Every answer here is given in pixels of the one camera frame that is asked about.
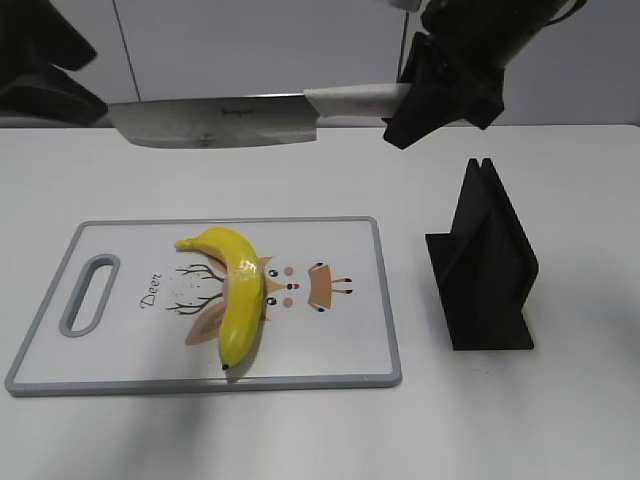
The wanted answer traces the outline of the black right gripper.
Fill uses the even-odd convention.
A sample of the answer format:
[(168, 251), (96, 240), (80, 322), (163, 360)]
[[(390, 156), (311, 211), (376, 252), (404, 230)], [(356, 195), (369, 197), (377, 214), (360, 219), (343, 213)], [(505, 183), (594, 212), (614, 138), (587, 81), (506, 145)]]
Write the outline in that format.
[[(456, 121), (485, 130), (504, 111), (506, 65), (564, 7), (563, 1), (429, 1), (428, 32), (414, 35), (400, 82), (409, 86), (383, 138), (406, 149)], [(482, 67), (465, 65), (461, 59)]]

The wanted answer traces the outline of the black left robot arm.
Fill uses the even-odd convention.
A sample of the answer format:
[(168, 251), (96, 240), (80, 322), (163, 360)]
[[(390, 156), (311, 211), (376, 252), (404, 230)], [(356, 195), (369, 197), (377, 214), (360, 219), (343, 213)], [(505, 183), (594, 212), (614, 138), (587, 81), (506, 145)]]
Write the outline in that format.
[(462, 117), (458, 75), (432, 57), (406, 83), (306, 89), (300, 93), (107, 104), (70, 77), (97, 56), (49, 1), (1, 4), (1, 108), (91, 126), (107, 118), (131, 144), (157, 149), (228, 149), (311, 142), (329, 117), (399, 121), (405, 148)]

